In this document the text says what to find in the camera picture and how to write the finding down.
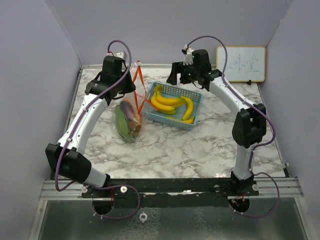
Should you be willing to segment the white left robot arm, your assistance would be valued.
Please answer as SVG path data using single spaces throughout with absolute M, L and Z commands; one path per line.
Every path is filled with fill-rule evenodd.
M 97 196 L 106 197 L 111 190 L 108 174 L 95 169 L 84 156 L 88 139 L 111 101 L 133 92 L 136 87 L 126 66 L 125 52 L 107 53 L 102 70 L 91 80 L 73 122 L 56 144 L 48 144 L 45 154 L 54 178 L 63 176 L 74 182 L 93 186 Z

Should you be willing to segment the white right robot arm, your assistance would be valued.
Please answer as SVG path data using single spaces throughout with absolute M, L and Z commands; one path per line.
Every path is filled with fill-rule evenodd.
M 234 195 L 240 196 L 247 191 L 248 185 L 254 179 L 252 172 L 254 147 L 262 141 L 267 131 L 266 108 L 262 103 L 255 104 L 246 100 L 227 81 L 222 71 L 213 69 L 205 49 L 186 48 L 182 53 L 184 60 L 172 63 L 171 73 L 166 82 L 171 85 L 176 85 L 178 82 L 182 84 L 198 82 L 235 114 L 232 137 L 237 144 L 237 153 L 229 189 Z

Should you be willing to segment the yellow banana bunch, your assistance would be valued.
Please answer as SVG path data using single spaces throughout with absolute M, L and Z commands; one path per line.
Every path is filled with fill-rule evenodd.
M 164 114 L 173 115 L 176 113 L 176 108 L 181 107 L 186 102 L 182 97 L 163 97 L 162 85 L 157 85 L 154 88 L 154 93 L 150 99 L 151 103 L 158 109 L 159 112 Z

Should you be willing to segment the green leaf vegetable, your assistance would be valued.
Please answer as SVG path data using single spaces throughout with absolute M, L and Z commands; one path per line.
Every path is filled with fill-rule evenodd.
M 115 126 L 118 134 L 122 137 L 125 142 L 132 143 L 136 139 L 132 136 L 127 123 L 127 116 L 122 112 L 119 105 L 115 107 Z

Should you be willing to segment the brown kiwi fruit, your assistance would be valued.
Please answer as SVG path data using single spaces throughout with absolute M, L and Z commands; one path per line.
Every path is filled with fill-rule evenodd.
M 142 124 L 139 122 L 131 121 L 129 123 L 129 132 L 134 138 L 137 138 L 139 136 L 141 128 Z

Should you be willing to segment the dark purple eggplant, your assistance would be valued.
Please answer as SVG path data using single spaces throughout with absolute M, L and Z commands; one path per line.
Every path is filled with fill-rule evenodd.
M 119 107 L 129 120 L 135 121 L 137 119 L 133 106 L 129 101 L 122 100 L 119 104 Z

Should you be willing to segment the clear zip bag orange zipper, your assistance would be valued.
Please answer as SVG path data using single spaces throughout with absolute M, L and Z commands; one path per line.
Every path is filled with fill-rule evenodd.
M 129 99 L 132 99 L 132 100 L 134 100 L 134 96 L 133 96 L 133 93 L 129 93 L 129 94 L 127 94 L 127 95 L 125 95 L 122 99 L 121 99 L 121 101 L 123 101 L 123 100 L 126 100 L 126 101 L 128 101 Z M 141 116 L 141 121 L 142 121 L 142 123 L 141 123 L 141 125 L 143 126 L 143 116 L 142 116 L 142 114 L 140 114 L 140 116 Z M 117 129 L 116 129 L 116 114 L 115 114 L 115 109 L 114 109 L 114 117 L 115 117 L 115 130 L 116 130 L 116 132 L 117 132 Z M 130 122 L 136 122 L 135 120 L 130 120 L 130 119 L 127 119 L 127 124 L 128 124 L 128 127 L 129 127 L 129 123 Z

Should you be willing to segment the clear zip bag red zipper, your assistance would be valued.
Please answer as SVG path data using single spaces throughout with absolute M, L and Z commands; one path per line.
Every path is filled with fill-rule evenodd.
M 137 109 L 137 113 L 141 115 L 143 113 L 158 111 L 159 109 L 148 99 L 148 91 L 143 78 L 141 62 L 139 60 L 134 63 L 132 70 L 134 70 L 132 82 L 135 85 L 133 99 Z

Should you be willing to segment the orange papaya slice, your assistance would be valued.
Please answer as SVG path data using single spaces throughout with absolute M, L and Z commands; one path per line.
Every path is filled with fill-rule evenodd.
M 136 106 L 136 103 L 134 100 L 132 99 L 129 99 L 128 100 L 129 103 L 131 104 L 132 106 L 132 109 L 133 109 L 133 114 L 134 114 L 134 120 L 137 122 L 137 123 L 142 123 L 142 119 L 141 119 L 141 116 L 140 114 L 138 113 L 138 109 L 137 109 L 137 106 Z

